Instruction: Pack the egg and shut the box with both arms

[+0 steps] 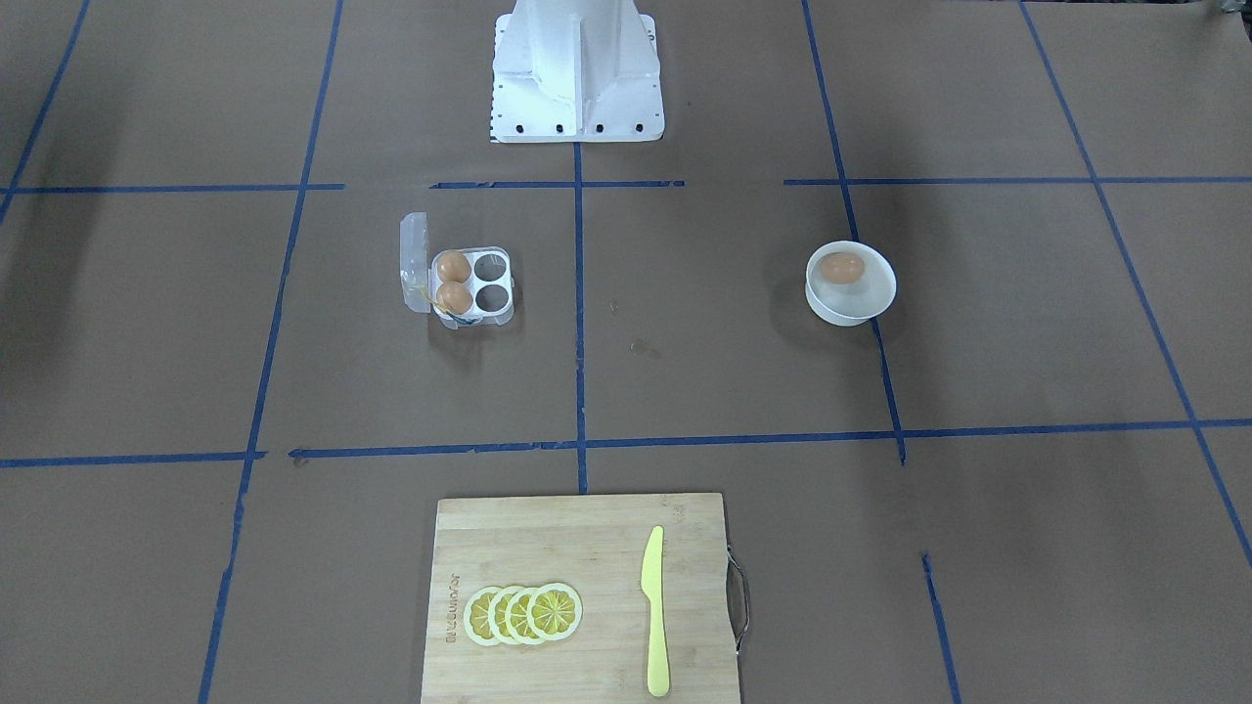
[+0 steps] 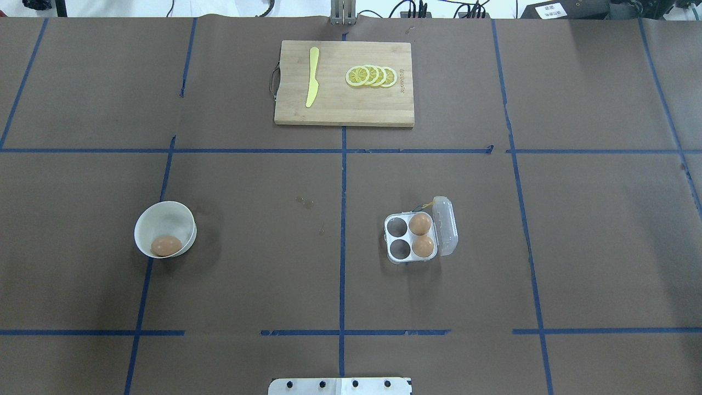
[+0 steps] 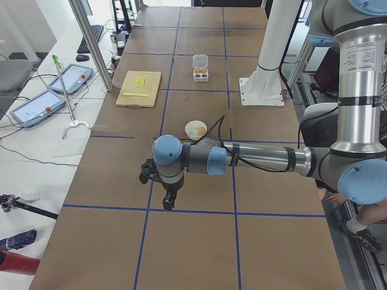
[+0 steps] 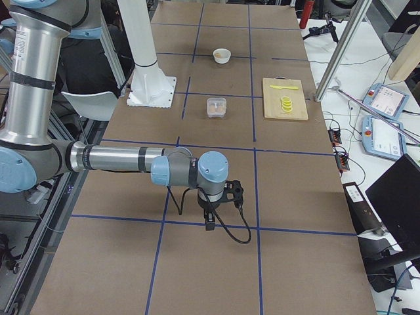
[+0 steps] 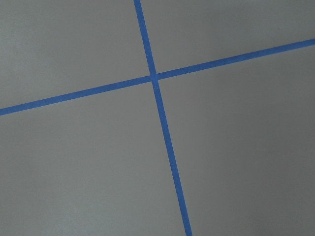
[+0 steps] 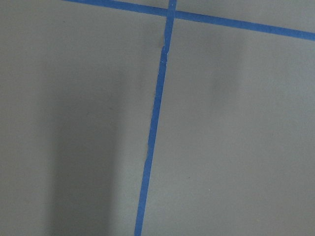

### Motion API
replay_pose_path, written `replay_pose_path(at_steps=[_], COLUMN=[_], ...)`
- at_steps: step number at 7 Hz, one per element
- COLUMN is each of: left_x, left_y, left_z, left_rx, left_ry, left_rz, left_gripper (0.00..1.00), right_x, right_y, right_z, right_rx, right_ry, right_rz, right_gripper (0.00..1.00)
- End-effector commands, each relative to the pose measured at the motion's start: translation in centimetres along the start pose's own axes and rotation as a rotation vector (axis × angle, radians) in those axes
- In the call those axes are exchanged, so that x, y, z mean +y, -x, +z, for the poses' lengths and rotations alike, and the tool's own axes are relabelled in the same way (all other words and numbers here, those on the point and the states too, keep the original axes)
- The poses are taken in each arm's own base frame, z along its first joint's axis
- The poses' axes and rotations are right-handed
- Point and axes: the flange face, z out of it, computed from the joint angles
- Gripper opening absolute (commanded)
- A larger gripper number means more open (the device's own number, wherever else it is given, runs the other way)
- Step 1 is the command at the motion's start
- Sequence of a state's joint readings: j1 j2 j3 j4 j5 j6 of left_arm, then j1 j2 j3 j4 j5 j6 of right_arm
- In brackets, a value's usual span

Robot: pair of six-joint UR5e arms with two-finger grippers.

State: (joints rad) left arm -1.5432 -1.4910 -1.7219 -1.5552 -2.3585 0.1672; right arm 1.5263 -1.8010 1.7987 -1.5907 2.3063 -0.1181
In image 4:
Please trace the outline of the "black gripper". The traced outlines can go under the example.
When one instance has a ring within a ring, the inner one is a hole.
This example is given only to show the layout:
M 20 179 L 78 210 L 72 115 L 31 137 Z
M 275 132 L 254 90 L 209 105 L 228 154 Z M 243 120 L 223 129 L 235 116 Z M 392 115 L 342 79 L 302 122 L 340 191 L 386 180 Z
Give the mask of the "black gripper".
M 205 220 L 205 230 L 212 231 L 215 229 L 215 216 L 210 212 L 216 209 L 220 204 L 232 202 L 237 209 L 243 206 L 243 187 L 239 180 L 227 180 L 224 184 L 224 190 L 220 198 L 213 201 L 213 196 L 206 199 L 204 193 L 198 192 L 198 204 L 204 210 L 203 217 Z

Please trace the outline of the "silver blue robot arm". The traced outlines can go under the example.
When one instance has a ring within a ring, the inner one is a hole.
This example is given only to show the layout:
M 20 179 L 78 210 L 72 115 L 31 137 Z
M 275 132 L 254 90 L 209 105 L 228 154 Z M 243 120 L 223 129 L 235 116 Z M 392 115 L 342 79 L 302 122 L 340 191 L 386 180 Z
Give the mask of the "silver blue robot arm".
M 12 1 L 16 22 L 9 103 L 1 129 L 1 191 L 29 190 L 67 172 L 101 170 L 148 173 L 167 188 L 197 190 L 207 230 L 221 222 L 217 207 L 243 207 L 243 188 L 229 181 L 220 152 L 200 157 L 187 148 L 112 147 L 59 141 L 47 134 L 58 58 L 65 37 L 97 39 L 102 33 L 98 1 Z

